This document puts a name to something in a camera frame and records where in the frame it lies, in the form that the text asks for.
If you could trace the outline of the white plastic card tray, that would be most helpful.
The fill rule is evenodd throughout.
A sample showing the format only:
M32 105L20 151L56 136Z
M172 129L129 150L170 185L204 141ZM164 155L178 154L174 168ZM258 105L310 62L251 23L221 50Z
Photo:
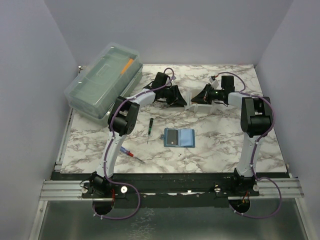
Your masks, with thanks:
M192 98L195 97L199 92L199 89L194 89L189 90L185 93L186 105L184 106L184 110L194 113L205 113L212 115L218 109L219 104L214 102L212 102L211 104L200 104L192 102Z

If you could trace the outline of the blue leather card holder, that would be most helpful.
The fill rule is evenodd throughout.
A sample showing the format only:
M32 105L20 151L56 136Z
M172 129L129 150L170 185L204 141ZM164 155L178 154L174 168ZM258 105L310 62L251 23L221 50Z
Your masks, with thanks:
M178 131L177 145L167 145L167 130L173 129ZM195 148L196 138L195 130L191 128L165 128L163 134L163 146L168 148Z

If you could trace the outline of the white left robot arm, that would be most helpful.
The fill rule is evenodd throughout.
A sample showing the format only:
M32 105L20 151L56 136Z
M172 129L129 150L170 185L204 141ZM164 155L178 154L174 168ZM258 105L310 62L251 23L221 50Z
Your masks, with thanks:
M89 184L93 191L101 198L107 197L111 191L111 185L116 183L111 180L114 167L121 146L126 137L135 128L140 108L150 105L159 99L169 106L184 107L187 105L181 96L177 85L173 85L176 79L166 74L173 69L168 67L163 72L158 72L155 79L146 85L139 93L129 96L119 96L113 105L108 118L109 135L99 165L90 177Z

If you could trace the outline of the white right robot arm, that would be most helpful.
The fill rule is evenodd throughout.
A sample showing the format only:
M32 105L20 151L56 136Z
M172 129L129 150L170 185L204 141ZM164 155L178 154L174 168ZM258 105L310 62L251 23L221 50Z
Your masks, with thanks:
M257 179L256 164L261 142L275 125L271 100L245 92L246 84L235 73L228 71L211 77L211 83L191 99L196 104L224 104L240 109L240 127L243 132L243 146L240 160L230 183L230 191L241 196L248 190L245 180Z

